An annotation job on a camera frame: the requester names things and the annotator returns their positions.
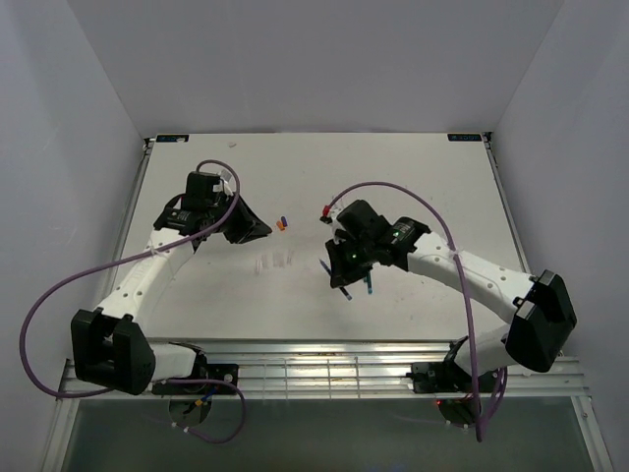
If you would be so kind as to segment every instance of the small object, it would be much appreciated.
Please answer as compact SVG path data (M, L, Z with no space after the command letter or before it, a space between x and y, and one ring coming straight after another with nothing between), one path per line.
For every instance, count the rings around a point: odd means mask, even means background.
M332 276L332 270L330 269L330 267L327 266L325 261L323 259L319 259L318 261L321 264L321 267L323 267L323 269L327 272L327 274L329 276ZM345 298L347 298L348 302L352 301L352 295L350 295L350 292L345 290L345 287L338 287L338 289L341 291L343 295L345 295Z
M367 277L365 277L365 279L367 280L367 293L369 293L370 295L373 294L373 287L372 287L372 273L368 273Z

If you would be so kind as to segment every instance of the black bracket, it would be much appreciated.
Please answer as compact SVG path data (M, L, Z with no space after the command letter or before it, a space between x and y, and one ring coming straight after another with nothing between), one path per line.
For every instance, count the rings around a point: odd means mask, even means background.
M227 382L238 386L238 364L207 364L205 356L198 352L195 368L188 379L209 379L213 381ZM177 396L198 395L204 396L211 390L216 395L235 395L236 391L229 386L199 384L154 383L151 393L153 395Z

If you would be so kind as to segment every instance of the metal grate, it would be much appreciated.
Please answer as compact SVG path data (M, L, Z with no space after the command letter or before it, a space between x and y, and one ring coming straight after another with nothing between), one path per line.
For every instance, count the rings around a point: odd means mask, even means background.
M419 398L406 378L414 362L438 361L448 350L445 343L198 343L211 363L238 364L239 388L248 399L368 399ZM97 387L77 380L69 362L65 391ZM587 395L585 378L576 358L558 358L547 374L519 366L509 368L508 396ZM140 397L153 396L149 391ZM460 394L440 394L440 398ZM121 392L97 398L132 398Z

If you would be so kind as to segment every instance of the white enclosure wall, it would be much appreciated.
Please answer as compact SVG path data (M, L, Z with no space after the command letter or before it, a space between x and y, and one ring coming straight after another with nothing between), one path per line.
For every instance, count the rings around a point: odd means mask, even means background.
M69 0L143 137L490 131L560 0Z
M35 470L54 399L32 386L18 332L59 278L111 257L142 140L64 0L0 2L0 470ZM71 357L69 322L97 278L44 305L29 336L50 386Z
M629 4L567 1L494 136L531 265L571 289L569 350L594 386L614 465L627 470Z

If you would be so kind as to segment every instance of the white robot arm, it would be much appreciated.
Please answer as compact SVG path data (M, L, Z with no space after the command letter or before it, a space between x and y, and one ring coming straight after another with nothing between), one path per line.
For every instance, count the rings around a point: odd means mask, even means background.
M72 344L80 380L140 394L156 381L205 377L206 361L199 349L149 343L143 333L170 281L207 236L182 240L217 221L232 199L229 186L220 176L198 171L189 174L186 193L173 198L153 225L144 248L153 255L136 262L94 310L79 310L73 317ZM232 244L244 244L270 234L271 229L241 197L217 232Z
M326 243L332 288L362 280L380 263L398 266L461 291L454 253L438 234L408 217L394 224L358 200L321 220L331 224ZM545 270L539 277L510 270L466 251L458 252L470 296L497 314L505 325L476 340L479 376L520 364L547 372L577 320L561 277ZM410 376L416 391L466 390L471 375L467 336L451 344L443 363Z

